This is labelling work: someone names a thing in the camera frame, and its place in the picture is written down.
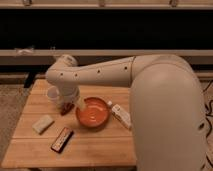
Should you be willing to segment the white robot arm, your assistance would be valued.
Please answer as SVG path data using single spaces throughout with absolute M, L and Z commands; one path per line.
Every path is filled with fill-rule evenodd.
M 80 85 L 128 87 L 137 171 L 207 171 L 203 90 L 183 58 L 142 55 L 79 66 L 64 55 L 46 80 L 65 100 Z

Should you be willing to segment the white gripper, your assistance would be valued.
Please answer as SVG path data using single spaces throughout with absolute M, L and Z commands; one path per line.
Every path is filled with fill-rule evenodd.
M 70 105 L 76 105 L 80 110 L 84 110 L 87 107 L 78 88 L 75 88 L 73 92 L 68 95 L 63 95 L 63 106 L 68 107 Z

